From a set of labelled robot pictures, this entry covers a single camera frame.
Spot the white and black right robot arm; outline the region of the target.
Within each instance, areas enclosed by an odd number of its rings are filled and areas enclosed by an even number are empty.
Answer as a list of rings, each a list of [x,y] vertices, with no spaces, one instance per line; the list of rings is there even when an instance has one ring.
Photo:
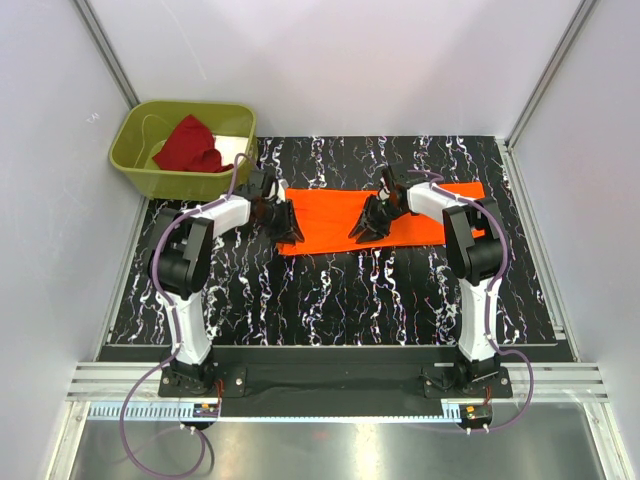
[[[456,194],[434,182],[391,183],[366,198],[349,237],[358,244],[381,241],[393,222],[408,214],[444,227],[447,263],[461,290],[458,350],[465,365],[454,371],[454,384],[463,395],[476,396],[490,383],[485,367],[493,369],[497,361],[497,297],[509,257],[497,202]]]

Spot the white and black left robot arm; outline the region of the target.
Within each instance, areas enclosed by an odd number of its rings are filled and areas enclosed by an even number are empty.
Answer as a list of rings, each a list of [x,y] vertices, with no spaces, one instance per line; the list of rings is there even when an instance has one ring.
[[[204,364],[211,342],[202,307],[214,239],[253,223],[276,243],[303,242],[287,189],[286,181],[257,171],[214,201],[161,211],[147,250],[147,271],[169,318],[170,360],[186,366],[180,381],[193,395],[208,394],[216,382],[216,372]]]

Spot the orange t shirt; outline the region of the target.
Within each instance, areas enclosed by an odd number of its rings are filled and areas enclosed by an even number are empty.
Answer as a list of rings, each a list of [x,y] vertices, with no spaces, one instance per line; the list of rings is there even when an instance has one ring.
[[[283,256],[299,256],[445,243],[440,217],[406,214],[392,222],[388,237],[358,244],[349,233],[356,225],[366,199],[376,193],[375,190],[288,189],[287,197],[293,201],[304,240],[294,244],[279,243],[278,252]]]

